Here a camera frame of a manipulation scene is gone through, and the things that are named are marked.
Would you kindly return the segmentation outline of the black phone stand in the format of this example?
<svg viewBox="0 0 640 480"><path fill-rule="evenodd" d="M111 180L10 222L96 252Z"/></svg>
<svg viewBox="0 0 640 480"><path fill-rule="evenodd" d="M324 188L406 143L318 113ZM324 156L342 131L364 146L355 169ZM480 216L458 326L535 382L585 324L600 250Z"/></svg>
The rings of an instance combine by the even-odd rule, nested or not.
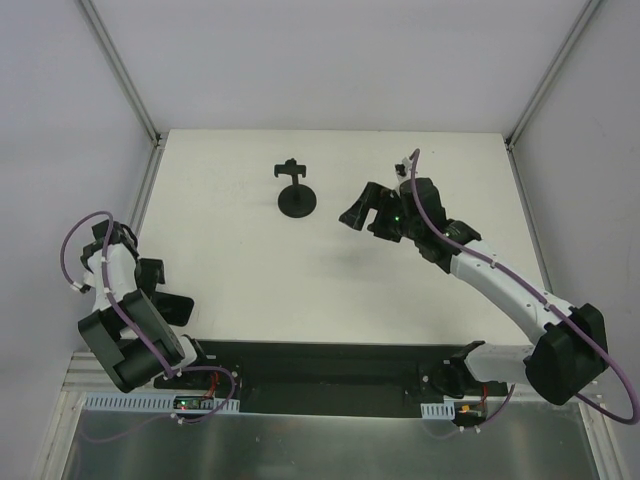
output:
<svg viewBox="0 0 640 480"><path fill-rule="evenodd" d="M300 219L310 215L317 206L315 192L307 185L300 182L305 178L307 167L299 164L295 158L274 166L274 176L288 175L292 183L285 187L279 194L277 206L282 214L289 218Z"/></svg>

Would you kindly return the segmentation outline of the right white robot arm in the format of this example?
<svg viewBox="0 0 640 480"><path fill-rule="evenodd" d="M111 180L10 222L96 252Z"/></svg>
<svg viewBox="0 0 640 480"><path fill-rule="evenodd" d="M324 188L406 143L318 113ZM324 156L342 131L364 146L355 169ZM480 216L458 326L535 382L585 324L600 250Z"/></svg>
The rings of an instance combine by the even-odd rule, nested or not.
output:
<svg viewBox="0 0 640 480"><path fill-rule="evenodd" d="M530 341L529 347L467 345L451 360L448 394L473 394L489 381L524 383L549 403L563 405L606 370L602 313L510 278L477 231L447 216L430 179L403 181L395 189L369 182L339 220L383 240L412 241L425 260L474 287Z"/></svg>

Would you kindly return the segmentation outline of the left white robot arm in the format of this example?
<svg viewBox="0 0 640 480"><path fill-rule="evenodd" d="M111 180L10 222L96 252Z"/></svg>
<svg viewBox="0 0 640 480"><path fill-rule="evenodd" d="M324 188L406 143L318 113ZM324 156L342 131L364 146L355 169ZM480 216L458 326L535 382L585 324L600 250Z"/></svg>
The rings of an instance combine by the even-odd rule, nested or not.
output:
<svg viewBox="0 0 640 480"><path fill-rule="evenodd" d="M142 257L128 226L104 220L92 234L80 260L83 288L95 291L95 301L78 330L111 381L129 393L176 370L188 388L204 387L212 369L204 351L174 331L189 322L194 300L158 290L165 283L164 262Z"/></svg>

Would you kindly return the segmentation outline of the black smartphone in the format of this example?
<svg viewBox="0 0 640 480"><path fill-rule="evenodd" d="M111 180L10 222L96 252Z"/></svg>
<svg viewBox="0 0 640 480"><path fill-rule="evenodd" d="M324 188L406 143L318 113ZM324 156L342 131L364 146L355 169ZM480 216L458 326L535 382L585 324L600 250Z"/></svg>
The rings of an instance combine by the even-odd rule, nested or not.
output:
<svg viewBox="0 0 640 480"><path fill-rule="evenodd" d="M164 292L156 292L152 303L167 324L185 327L191 318L195 302L192 298Z"/></svg>

